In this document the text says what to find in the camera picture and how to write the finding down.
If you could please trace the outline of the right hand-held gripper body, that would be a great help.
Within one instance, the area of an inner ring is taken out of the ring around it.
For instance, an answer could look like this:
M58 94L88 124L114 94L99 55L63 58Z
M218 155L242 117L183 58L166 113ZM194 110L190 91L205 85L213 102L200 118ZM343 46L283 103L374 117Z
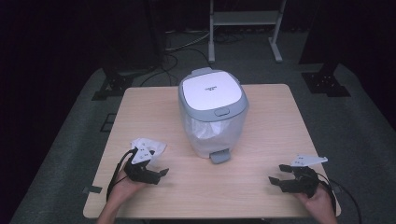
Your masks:
M291 180L280 180L280 188L287 193L304 193L311 198L319 184L318 174L310 168L310 165L326 162L326 157L310 156L299 154L287 165L293 168Z

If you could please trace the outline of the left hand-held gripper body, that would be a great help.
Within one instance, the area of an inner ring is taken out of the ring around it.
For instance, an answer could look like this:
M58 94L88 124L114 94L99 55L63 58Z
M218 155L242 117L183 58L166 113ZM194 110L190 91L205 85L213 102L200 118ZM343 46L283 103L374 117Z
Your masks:
M152 156L147 149L135 147L132 149L132 156L126 162L123 170L135 182L153 184L155 172L147 168L151 158Z

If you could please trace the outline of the white tissue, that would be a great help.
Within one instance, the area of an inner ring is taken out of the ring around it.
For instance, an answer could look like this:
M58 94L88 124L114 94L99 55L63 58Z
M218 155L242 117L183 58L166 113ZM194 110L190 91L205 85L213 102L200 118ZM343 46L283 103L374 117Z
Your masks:
M166 149L166 144L156 140L148 138L137 138L131 142L131 148L145 148L148 151L153 151L152 158L150 162L155 162L160 158L164 150Z

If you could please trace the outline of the white grey pedal trash can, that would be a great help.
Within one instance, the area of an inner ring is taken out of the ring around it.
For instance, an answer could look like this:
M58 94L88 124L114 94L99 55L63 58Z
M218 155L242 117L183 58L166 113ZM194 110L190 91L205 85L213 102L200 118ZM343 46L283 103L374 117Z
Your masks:
M210 67L191 72L178 86L181 121L189 115L200 121L220 121L244 113L249 102L238 79L232 74ZM228 160L205 158L215 164Z

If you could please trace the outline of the person's left hand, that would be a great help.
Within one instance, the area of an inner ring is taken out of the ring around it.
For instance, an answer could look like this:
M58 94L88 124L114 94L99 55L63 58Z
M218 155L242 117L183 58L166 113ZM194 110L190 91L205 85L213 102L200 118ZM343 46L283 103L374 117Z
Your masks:
M145 183L134 182L125 177L113 187L106 204L111 208L120 208L145 186Z

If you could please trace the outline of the person's right hand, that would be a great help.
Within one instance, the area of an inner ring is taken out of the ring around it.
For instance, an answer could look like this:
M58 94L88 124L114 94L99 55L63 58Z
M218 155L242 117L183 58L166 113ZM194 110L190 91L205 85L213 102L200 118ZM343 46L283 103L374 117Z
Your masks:
M331 197L321 185L318 185L316 193L311 198L303 193L294 193L293 196L297 198L313 218L335 217L332 210Z

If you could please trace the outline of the white plastic bin liner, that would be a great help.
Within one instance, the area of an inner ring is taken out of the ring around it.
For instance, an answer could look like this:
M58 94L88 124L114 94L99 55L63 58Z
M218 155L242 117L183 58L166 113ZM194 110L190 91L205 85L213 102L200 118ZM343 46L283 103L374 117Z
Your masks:
M191 146L199 157L228 160L242 133L245 119L244 113L210 122L185 115L182 123Z

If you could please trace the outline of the white metal stand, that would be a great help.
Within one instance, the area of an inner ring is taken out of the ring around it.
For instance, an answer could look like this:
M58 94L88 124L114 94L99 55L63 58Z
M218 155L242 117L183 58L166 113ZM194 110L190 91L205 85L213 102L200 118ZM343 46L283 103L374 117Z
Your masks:
M214 31L216 26L243 26L243 25L274 25L273 35L268 38L269 45L277 63L282 63L283 58L277 46L277 38L287 0L281 0L279 10L271 11L226 11L214 10L214 0L209 4L209 33L208 33L208 60L213 63L215 57Z

